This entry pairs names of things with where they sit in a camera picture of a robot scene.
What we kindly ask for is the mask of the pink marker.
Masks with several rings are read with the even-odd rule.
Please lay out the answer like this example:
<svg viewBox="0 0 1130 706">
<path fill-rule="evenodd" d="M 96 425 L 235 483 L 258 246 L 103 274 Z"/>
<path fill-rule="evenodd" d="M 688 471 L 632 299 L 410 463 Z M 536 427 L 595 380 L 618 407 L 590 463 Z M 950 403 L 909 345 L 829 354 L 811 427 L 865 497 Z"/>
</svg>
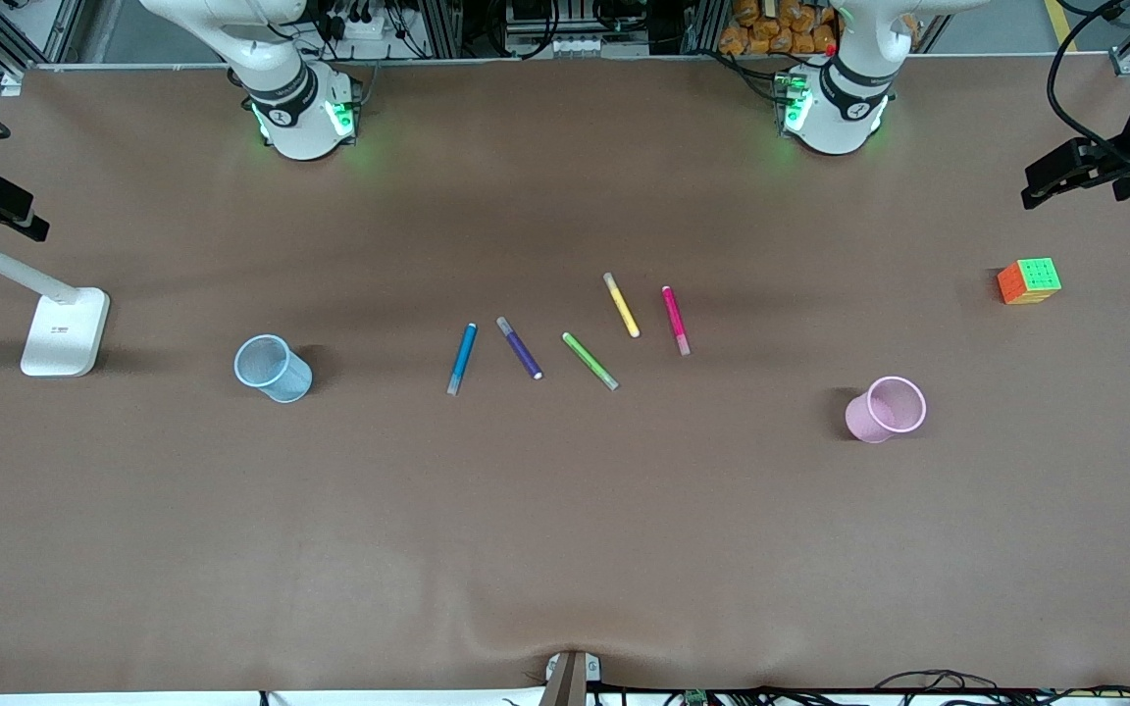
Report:
<svg viewBox="0 0 1130 706">
<path fill-rule="evenodd" d="M 683 319 L 681 308 L 679 308 L 679 303 L 672 286 L 662 286 L 662 300 L 664 303 L 664 312 L 667 312 L 668 321 L 671 323 L 673 343 L 677 345 L 678 352 L 681 354 L 683 357 L 692 356 L 692 345 L 685 326 L 685 319 Z"/>
</svg>

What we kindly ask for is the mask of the blue marker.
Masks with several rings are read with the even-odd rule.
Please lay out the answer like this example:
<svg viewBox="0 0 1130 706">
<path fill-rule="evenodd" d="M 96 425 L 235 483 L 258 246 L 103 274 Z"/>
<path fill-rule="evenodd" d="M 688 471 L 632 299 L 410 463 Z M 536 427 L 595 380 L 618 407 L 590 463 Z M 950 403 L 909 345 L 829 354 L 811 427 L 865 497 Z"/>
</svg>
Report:
<svg viewBox="0 0 1130 706">
<path fill-rule="evenodd" d="M 457 396 L 459 387 L 461 387 L 463 380 L 466 380 L 468 361 L 470 361 L 472 356 L 477 330 L 479 328 L 477 328 L 476 323 L 467 323 L 462 338 L 459 340 L 457 356 L 454 356 L 451 375 L 449 375 L 447 380 L 447 389 L 445 390 L 447 396 Z"/>
</svg>

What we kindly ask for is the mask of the colourful puzzle cube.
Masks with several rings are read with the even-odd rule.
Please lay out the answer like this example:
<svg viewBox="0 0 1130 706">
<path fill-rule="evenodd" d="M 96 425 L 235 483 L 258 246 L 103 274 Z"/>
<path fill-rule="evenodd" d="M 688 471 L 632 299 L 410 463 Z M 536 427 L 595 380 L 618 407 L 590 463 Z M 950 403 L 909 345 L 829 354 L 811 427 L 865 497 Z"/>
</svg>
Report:
<svg viewBox="0 0 1130 706">
<path fill-rule="evenodd" d="M 1005 305 L 1035 304 L 1062 290 L 1061 277 L 1051 258 L 1012 261 L 996 274 L 999 297 Z"/>
</svg>

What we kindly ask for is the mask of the white desk lamp stand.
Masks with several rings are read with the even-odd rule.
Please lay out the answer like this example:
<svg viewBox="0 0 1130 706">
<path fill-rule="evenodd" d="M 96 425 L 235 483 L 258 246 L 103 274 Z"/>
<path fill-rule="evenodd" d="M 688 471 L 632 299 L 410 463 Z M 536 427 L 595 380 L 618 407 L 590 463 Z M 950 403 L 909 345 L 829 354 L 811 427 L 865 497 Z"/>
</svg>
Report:
<svg viewBox="0 0 1130 706">
<path fill-rule="evenodd" d="M 99 354 L 111 296 L 99 287 L 76 287 L 0 253 L 0 276 L 40 295 L 20 357 L 31 378 L 89 374 Z"/>
</svg>

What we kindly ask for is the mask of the orange snack packets bag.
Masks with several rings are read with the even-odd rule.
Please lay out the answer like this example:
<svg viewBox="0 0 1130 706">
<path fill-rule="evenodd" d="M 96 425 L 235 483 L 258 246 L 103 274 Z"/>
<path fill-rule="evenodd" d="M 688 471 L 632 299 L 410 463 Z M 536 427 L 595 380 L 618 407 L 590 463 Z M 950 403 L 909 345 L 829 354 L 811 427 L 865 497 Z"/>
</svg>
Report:
<svg viewBox="0 0 1130 706">
<path fill-rule="evenodd" d="M 843 15 L 828 0 L 728 0 L 718 52 L 725 55 L 834 55 Z"/>
</svg>

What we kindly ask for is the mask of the pink plastic cup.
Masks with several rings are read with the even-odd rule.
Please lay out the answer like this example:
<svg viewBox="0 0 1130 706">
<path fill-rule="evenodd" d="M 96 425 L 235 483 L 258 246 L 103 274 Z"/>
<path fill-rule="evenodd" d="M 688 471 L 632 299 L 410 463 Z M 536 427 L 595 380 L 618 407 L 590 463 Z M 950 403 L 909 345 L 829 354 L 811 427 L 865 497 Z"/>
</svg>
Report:
<svg viewBox="0 0 1130 706">
<path fill-rule="evenodd" d="M 927 417 L 927 398 L 913 381 L 896 376 L 873 380 L 845 408 L 845 425 L 864 443 L 883 443 L 918 430 Z"/>
</svg>

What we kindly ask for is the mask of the light blue plastic cup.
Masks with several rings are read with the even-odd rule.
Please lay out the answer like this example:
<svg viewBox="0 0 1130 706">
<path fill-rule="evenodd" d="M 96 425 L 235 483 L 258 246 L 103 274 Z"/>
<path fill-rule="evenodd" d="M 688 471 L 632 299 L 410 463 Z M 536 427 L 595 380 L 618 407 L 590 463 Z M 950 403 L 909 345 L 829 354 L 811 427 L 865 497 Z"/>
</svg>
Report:
<svg viewBox="0 0 1130 706">
<path fill-rule="evenodd" d="M 260 390 L 275 402 L 292 403 L 308 393 L 313 371 L 279 335 L 259 334 L 234 354 L 234 376 L 245 387 Z"/>
</svg>

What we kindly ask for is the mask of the yellow marker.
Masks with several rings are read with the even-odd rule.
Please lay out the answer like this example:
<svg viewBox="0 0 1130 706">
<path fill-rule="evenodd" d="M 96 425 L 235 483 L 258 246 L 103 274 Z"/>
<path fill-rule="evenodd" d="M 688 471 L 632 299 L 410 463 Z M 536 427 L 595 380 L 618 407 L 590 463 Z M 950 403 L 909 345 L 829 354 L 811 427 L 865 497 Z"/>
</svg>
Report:
<svg viewBox="0 0 1130 706">
<path fill-rule="evenodd" d="M 631 335 L 631 338 L 638 339 L 640 335 L 642 335 L 641 328 L 637 319 L 634 319 L 634 314 L 629 307 L 628 300 L 625 299 L 625 295 L 620 289 L 619 282 L 616 281 L 616 278 L 611 272 L 602 274 L 602 281 L 605 281 L 606 289 L 608 289 L 614 307 L 616 308 L 616 312 L 618 312 L 628 335 Z"/>
</svg>

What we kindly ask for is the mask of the green marker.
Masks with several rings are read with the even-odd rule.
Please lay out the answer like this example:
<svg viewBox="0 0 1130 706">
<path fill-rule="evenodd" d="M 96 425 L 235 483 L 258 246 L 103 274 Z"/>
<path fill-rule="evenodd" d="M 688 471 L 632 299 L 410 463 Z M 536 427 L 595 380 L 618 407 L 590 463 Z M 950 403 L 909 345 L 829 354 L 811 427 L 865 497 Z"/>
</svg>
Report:
<svg viewBox="0 0 1130 706">
<path fill-rule="evenodd" d="M 608 387 L 609 390 L 616 390 L 619 387 L 619 381 L 615 380 L 600 361 L 597 361 L 593 354 L 591 354 L 585 345 L 579 340 L 577 335 L 571 334 L 570 331 L 564 331 L 564 333 L 560 334 L 560 339 L 564 341 L 566 347 L 570 348 L 571 352 L 575 354 L 579 361 L 582 361 L 588 371 L 591 371 L 596 378 L 600 380 L 601 383 L 605 384 L 605 387 Z"/>
</svg>

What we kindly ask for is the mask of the purple marker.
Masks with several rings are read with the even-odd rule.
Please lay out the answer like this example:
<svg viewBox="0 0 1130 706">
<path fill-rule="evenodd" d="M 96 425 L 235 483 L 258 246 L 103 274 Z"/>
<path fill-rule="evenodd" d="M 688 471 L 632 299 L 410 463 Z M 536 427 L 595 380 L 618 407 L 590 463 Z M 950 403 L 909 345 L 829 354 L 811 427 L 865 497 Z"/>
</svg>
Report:
<svg viewBox="0 0 1130 706">
<path fill-rule="evenodd" d="M 537 359 L 534 359 L 534 354 L 530 352 L 525 341 L 520 338 L 516 329 L 505 317 L 497 317 L 496 325 L 499 326 L 501 333 L 505 335 L 505 340 L 510 345 L 512 352 L 515 354 L 518 361 L 525 368 L 531 380 L 544 380 L 544 371 L 538 365 Z"/>
</svg>

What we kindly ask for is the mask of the brown table cover mat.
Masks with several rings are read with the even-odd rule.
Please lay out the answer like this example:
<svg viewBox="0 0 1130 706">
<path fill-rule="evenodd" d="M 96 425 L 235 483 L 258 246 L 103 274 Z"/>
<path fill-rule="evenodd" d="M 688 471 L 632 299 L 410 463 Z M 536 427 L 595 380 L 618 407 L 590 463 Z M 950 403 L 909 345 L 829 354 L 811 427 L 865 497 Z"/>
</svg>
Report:
<svg viewBox="0 0 1130 706">
<path fill-rule="evenodd" d="M 1130 202 L 1023 209 L 1046 67 L 914 60 L 822 158 L 710 60 L 391 66 L 314 164 L 216 69 L 28 76 L 0 174 L 51 232 L 0 247 L 112 310 L 92 374 L 31 380 L 0 278 L 0 692 L 506 688 L 570 648 L 1130 686 Z M 1062 290 L 1005 305 L 1028 258 Z M 259 334 L 299 401 L 234 375 Z M 888 376 L 925 421 L 871 445 Z"/>
</svg>

